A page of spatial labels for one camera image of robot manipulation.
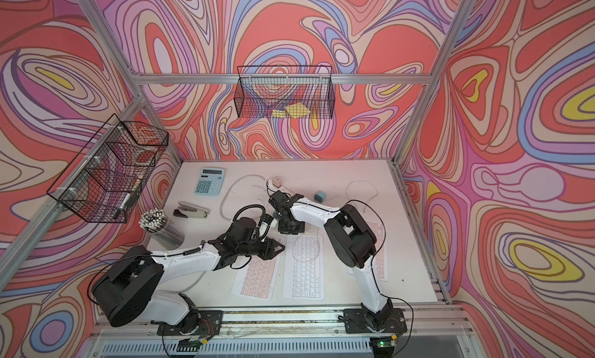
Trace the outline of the teal USB charger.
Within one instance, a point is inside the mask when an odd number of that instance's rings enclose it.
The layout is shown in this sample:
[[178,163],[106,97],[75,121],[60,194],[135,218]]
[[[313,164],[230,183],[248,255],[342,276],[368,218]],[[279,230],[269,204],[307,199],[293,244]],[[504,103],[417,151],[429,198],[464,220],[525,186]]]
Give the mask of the teal USB charger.
[[314,198],[317,202],[323,203],[326,200],[326,193],[318,191],[315,193]]

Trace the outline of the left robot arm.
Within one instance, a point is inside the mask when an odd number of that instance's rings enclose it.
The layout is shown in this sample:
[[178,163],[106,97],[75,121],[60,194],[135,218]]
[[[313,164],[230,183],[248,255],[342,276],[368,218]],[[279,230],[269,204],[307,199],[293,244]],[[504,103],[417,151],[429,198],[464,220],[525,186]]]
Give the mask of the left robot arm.
[[203,317],[183,291],[162,289],[168,281],[232,267],[240,257],[273,260],[284,245],[268,236],[277,219],[263,212],[258,220],[240,209],[229,229],[189,250],[150,252],[135,246],[91,282],[88,296],[112,327],[149,321],[169,325],[184,335],[193,333]]

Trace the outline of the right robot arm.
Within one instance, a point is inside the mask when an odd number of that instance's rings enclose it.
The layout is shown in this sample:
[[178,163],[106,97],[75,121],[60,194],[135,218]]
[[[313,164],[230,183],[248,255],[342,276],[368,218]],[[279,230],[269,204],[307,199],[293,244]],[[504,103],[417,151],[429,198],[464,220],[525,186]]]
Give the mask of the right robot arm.
[[319,206],[304,195],[282,190],[270,193],[269,203],[277,213],[281,234],[302,234],[307,225],[324,229],[336,256],[353,269],[365,316],[378,323],[389,318],[393,303],[382,295],[373,273],[377,238],[355,206]]

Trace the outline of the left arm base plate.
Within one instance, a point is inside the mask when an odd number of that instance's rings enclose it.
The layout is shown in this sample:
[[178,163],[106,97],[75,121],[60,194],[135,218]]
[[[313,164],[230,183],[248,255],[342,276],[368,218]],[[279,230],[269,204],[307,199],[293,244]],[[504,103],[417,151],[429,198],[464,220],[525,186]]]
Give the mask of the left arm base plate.
[[222,310],[190,311],[177,325],[160,323],[158,336],[218,336],[223,324]]

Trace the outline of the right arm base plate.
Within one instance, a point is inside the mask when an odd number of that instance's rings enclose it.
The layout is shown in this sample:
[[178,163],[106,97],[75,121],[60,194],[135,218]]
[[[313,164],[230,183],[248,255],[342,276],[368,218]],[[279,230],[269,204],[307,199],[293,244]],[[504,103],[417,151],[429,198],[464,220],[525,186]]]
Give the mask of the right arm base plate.
[[339,315],[339,321],[344,324],[348,334],[390,333],[401,336],[408,331],[401,308],[379,313],[371,313],[365,308],[347,308]]

